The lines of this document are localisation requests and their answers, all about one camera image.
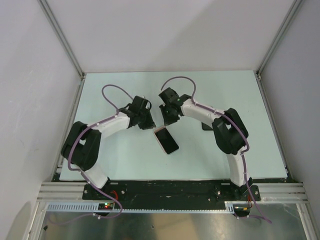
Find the black phone case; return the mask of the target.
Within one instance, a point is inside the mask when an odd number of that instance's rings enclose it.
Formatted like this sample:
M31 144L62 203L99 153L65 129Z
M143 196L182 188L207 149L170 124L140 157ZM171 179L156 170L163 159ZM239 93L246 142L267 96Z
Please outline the black phone case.
M203 122L201 123L201 129L203 131L212 131L213 130L213 128L211 126L209 126L209 125L207 125L207 124L205 124Z

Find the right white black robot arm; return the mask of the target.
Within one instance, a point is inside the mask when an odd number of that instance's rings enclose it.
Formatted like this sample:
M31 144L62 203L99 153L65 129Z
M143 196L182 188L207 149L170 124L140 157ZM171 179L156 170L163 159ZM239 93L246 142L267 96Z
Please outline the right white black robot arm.
M210 126L213 129L218 148L226 154L230 169L232 197L238 201L249 195L246 185L247 169L241 156L249 150L248 130L238 112L229 108L226 111L217 110L211 106L196 102L191 96L179 96L176 91L168 87L159 97L163 104L159 106L164 125L176 123L180 117L189 117Z

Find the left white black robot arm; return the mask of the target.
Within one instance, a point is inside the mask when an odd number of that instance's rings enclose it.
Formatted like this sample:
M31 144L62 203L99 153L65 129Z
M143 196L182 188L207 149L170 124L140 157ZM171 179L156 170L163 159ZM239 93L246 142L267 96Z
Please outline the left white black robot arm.
M106 184L109 177L98 164L101 140L122 130L138 126L141 130L156 127L151 115L152 103L141 96L135 96L131 103L116 110L116 114L91 125L75 122L62 146L61 155L67 160L67 167L78 172L94 186L93 193L99 199L107 199L111 187Z

